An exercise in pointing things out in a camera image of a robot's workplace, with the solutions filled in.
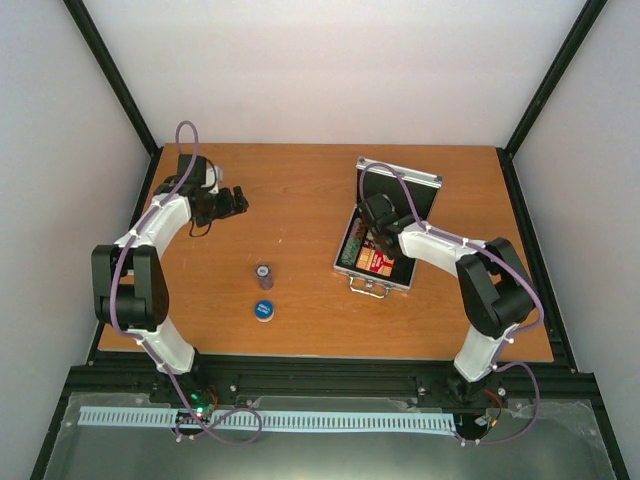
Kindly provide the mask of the aluminium poker case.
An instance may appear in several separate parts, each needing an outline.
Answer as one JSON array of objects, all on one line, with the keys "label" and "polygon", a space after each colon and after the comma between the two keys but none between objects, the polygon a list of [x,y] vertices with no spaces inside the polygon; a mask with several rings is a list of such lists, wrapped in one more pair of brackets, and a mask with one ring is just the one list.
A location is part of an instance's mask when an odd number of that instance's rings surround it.
[{"label": "aluminium poker case", "polygon": [[363,247],[375,248],[370,229],[388,229],[399,235],[416,219],[426,220],[442,187],[439,175],[361,157],[356,163],[356,201],[345,230],[333,268],[348,278],[349,289],[357,294],[383,299],[392,290],[411,289],[417,261],[407,257],[400,248],[400,257],[392,259],[390,277],[369,274],[355,266],[340,262],[341,252],[349,239],[351,226],[360,219],[366,226]]}]

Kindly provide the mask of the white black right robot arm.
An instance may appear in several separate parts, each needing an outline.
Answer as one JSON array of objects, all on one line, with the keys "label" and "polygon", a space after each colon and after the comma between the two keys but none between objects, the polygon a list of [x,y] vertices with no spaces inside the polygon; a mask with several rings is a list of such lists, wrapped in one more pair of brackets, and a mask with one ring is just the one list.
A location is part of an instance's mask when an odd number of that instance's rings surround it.
[{"label": "white black right robot arm", "polygon": [[468,403],[532,311],[544,307],[520,257],[505,238],[472,240],[438,229],[412,213],[400,217],[391,200],[376,194],[356,210],[376,246],[391,259],[428,263],[455,277],[469,329],[446,380],[452,400]]}]

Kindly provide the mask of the red playing card deck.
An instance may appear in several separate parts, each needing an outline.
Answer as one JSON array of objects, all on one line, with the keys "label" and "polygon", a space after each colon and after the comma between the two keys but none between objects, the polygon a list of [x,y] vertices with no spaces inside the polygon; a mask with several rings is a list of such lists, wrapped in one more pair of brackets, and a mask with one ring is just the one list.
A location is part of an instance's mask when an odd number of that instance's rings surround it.
[{"label": "red playing card deck", "polygon": [[390,277],[394,267],[394,261],[383,252],[374,248],[363,247],[358,255],[356,267],[369,274]]}]

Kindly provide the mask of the green poker chip stack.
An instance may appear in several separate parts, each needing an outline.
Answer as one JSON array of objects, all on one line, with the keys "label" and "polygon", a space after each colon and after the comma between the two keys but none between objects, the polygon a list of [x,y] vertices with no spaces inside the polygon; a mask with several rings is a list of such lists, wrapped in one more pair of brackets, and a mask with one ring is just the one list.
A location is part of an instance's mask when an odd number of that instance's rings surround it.
[{"label": "green poker chip stack", "polygon": [[341,252],[340,262],[348,267],[353,267],[357,263],[362,241],[358,238],[349,238]]}]

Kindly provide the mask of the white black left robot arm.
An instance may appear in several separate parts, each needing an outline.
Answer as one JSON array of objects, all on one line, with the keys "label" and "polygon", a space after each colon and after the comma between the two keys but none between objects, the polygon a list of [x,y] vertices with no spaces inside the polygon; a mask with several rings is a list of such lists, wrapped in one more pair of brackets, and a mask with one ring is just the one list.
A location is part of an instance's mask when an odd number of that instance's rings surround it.
[{"label": "white black left robot arm", "polygon": [[158,371],[175,375],[172,388],[186,402],[201,400],[208,378],[196,368],[197,350],[169,316],[161,259],[186,225],[209,230],[216,220],[245,213],[241,187],[223,187],[223,173],[204,156],[181,154],[177,171],[154,190],[140,219],[112,244],[91,254],[97,320],[132,339]]}]

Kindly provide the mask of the brown poker chip stack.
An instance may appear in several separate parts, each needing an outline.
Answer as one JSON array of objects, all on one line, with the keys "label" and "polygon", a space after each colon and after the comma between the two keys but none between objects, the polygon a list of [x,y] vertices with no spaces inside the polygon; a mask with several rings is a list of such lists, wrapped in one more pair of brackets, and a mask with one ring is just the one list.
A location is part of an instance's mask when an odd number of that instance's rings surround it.
[{"label": "brown poker chip stack", "polygon": [[350,240],[362,241],[366,236],[366,226],[360,219],[356,219],[351,226],[351,230],[349,232]]}]

